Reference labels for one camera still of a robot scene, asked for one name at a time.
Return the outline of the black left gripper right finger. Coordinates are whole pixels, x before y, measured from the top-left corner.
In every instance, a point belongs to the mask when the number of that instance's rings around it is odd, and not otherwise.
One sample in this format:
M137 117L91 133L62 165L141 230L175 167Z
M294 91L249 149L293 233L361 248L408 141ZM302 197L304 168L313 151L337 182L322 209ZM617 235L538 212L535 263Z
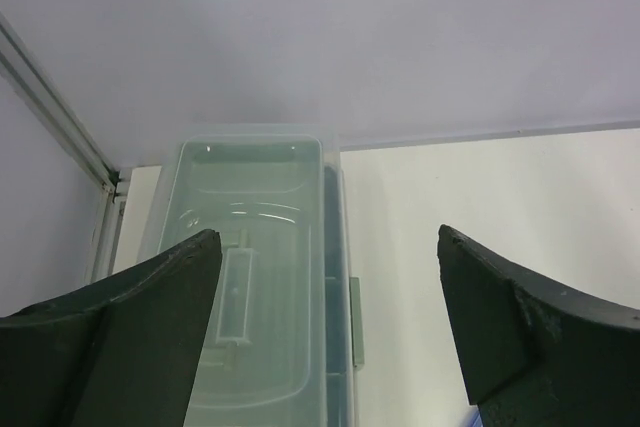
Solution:
M639 312L438 232L468 401L485 426L636 426Z

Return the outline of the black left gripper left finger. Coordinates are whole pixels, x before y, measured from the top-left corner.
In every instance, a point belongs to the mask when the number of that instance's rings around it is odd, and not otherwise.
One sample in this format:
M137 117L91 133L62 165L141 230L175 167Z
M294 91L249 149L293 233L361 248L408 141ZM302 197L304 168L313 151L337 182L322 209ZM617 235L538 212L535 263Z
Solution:
M2 318L2 425L183 425L221 264L205 229Z

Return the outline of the green translucent tool box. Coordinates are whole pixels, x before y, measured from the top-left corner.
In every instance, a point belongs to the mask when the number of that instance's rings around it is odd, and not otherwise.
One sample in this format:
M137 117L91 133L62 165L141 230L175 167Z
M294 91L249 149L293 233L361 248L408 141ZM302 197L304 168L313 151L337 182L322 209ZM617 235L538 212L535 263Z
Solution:
M210 229L222 264L185 422L353 426L351 284L336 137L303 125L194 127L164 163L148 259Z

